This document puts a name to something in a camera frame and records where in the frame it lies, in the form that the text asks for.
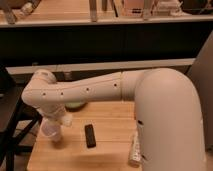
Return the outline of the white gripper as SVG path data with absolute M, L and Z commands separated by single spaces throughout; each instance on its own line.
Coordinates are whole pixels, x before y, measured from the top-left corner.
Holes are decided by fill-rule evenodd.
M 70 127 L 72 120 L 73 117 L 71 114 L 64 114 L 56 119 L 44 117 L 40 131 L 44 137 L 50 139 L 52 142 L 58 142 L 62 138 L 61 127 Z

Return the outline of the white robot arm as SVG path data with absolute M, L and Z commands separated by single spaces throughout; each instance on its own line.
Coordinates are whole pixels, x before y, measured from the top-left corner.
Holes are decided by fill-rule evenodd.
M 203 117 L 192 81 L 181 72 L 148 69 L 59 82 L 40 69 L 22 93 L 44 117 L 69 126 L 67 102 L 132 101 L 143 171 L 206 171 Z

